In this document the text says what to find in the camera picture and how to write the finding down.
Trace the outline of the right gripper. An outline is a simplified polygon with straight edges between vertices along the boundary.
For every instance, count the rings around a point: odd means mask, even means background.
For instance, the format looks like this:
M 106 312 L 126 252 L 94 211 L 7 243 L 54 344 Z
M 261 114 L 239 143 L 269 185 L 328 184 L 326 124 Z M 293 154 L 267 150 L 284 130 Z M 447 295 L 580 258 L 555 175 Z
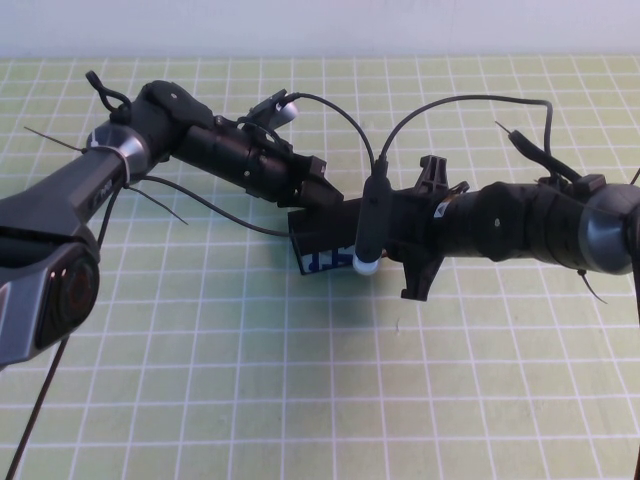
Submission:
M 420 159 L 422 171 L 413 187 L 393 193 L 389 226 L 389 259 L 403 266 L 406 287 L 401 297 L 425 301 L 444 261 L 436 245 L 434 221 L 437 207 L 468 189 L 462 182 L 451 187 L 447 159 L 427 155 Z

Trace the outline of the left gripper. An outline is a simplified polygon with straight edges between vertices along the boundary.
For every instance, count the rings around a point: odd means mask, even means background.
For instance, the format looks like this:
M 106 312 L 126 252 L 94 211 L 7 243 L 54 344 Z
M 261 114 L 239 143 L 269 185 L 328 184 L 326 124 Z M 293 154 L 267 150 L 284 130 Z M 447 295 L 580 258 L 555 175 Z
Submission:
M 269 141 L 256 130 L 244 130 L 249 141 L 246 191 L 278 206 L 324 208 L 344 195 L 325 179 L 327 162 L 293 151 L 285 142 Z

